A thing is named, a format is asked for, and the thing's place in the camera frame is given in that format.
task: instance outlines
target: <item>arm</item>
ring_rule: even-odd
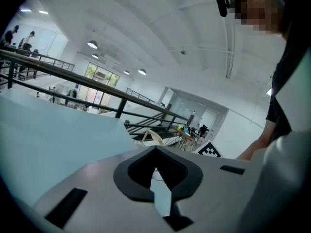
[[[256,150],[263,149],[269,146],[269,140],[273,133],[276,124],[266,120],[261,136],[254,141],[237,159],[249,161]]]

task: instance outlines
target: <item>black metal railing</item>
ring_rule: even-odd
[[[151,99],[149,99],[149,98],[143,96],[142,94],[139,94],[139,93],[136,92],[136,91],[133,91],[133,90],[130,89],[130,88],[127,88],[127,89],[126,89],[126,93],[129,94],[129,95],[131,95],[131,96],[134,96],[134,97],[136,97],[136,98],[139,98],[139,99],[141,99],[141,100],[144,100],[144,101],[147,101],[147,102],[153,102],[153,103],[155,103],[153,100],[151,100]]]
[[[24,56],[28,56],[30,58],[34,58],[34,59],[38,59],[41,62],[44,63],[49,63],[53,66],[68,70],[68,71],[72,71],[74,68],[74,64],[71,64],[69,62],[66,61],[62,61],[62,60],[58,60],[43,54],[39,54],[36,52],[30,52],[27,50],[23,50],[23,49],[15,49],[15,48],[3,48],[3,50],[6,51],[10,51],[10,52],[15,52]],[[10,65],[6,65],[6,63],[4,62],[4,60],[1,60],[1,69],[2,69],[2,74],[6,74],[8,75],[8,68],[10,67]],[[37,71],[35,69],[29,68],[29,67],[24,67],[23,65],[19,65],[17,63],[15,63],[14,65],[14,73],[13,73],[13,77],[17,78],[19,80],[25,81],[25,80],[29,80],[29,79],[36,79],[37,77],[40,76],[44,76],[47,75],[46,73],[41,74],[41,73],[37,73]]]
[[[161,106],[157,106],[157,105],[149,103],[145,100],[133,97],[133,96],[131,96],[125,92],[119,91],[119,90],[112,88],[108,85],[102,84],[100,82],[97,82],[95,80],[89,79],[89,78],[84,77],[84,76],[80,76],[80,75],[73,73],[71,71],[58,68],[58,67],[53,66],[51,64],[48,64],[46,62],[42,62],[40,60],[30,58],[30,57],[27,57],[27,56],[24,56],[24,55],[21,55],[18,53],[14,53],[11,51],[7,51],[7,50],[0,50],[0,58],[3,60],[10,61],[8,75],[0,74],[0,77],[8,80],[8,82],[7,82],[8,89],[12,88],[13,83],[17,83],[17,84],[20,84],[20,85],[25,86],[27,88],[30,88],[30,89],[33,89],[33,90],[36,90],[36,91],[39,91],[42,93],[46,93],[46,94],[49,94],[51,96],[59,97],[59,98],[62,98],[62,99],[68,100],[68,101],[72,101],[75,103],[80,103],[80,104],[84,104],[87,106],[92,106],[95,108],[116,112],[115,118],[120,118],[122,114],[126,114],[126,115],[131,115],[131,116],[136,116],[136,117],[156,119],[157,121],[169,123],[169,125],[167,127],[125,123],[124,125],[126,127],[162,128],[162,129],[165,128],[168,131],[174,123],[182,124],[179,122],[174,122],[176,118],[180,118],[182,120],[187,121],[187,118],[179,116],[175,113],[172,113],[172,112],[166,110],[165,108],[162,108]],[[41,88],[41,87],[38,87],[35,85],[31,85],[29,83],[25,83],[25,82],[18,80],[18,79],[15,79],[13,77],[15,64],[20,64],[20,65],[27,67],[27,68],[32,68],[32,69],[35,69],[37,71],[53,75],[55,77],[58,77],[58,78],[61,78],[64,80],[68,80],[68,81],[71,81],[71,82],[74,82],[74,83],[77,83],[77,84],[80,84],[80,85],[83,85],[83,86],[86,86],[86,87],[89,87],[89,88],[92,88],[92,89],[95,89],[98,91],[102,91],[102,92],[110,94],[112,96],[121,98],[121,102],[119,104],[118,109],[114,109],[114,108],[110,108],[107,106],[102,106],[102,105],[94,104],[91,102],[79,100],[79,99],[76,99],[73,97],[65,96],[65,95],[56,93],[56,92],[51,91],[51,90],[47,90],[47,89],[44,89],[44,88]],[[125,107],[125,104],[127,101],[130,101],[130,102],[139,104],[141,106],[153,109],[155,111],[161,112],[161,113],[163,113],[163,116],[161,118],[155,118],[155,117],[151,117],[151,116],[145,116],[145,115],[140,115],[140,114],[124,111],[124,107]],[[172,116],[173,117],[172,120],[165,120],[164,118],[166,115]]]

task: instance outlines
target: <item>black slot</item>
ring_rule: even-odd
[[[236,173],[236,174],[240,174],[240,175],[242,175],[245,171],[245,169],[243,169],[243,168],[238,168],[238,167],[234,167],[234,166],[222,166],[220,169],[227,171],[227,172],[230,172],[230,173]]]
[[[55,226],[63,228],[86,194],[85,190],[72,189],[45,219]]]

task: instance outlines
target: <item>white ceiling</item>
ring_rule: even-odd
[[[140,68],[159,83],[161,75],[192,70],[265,93],[285,47],[280,37],[245,33],[231,17],[222,18],[216,0],[40,1],[80,52],[108,54],[132,78],[141,78]],[[98,50],[87,46],[90,40]]]

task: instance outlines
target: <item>chair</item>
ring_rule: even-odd
[[[158,141],[160,146],[164,145],[163,144],[163,139],[161,138],[161,136],[159,136],[157,133],[153,132],[152,130],[147,130],[146,131],[146,134],[144,135],[141,143],[143,143],[145,141],[145,139],[147,137],[147,134],[150,134],[154,141]]]

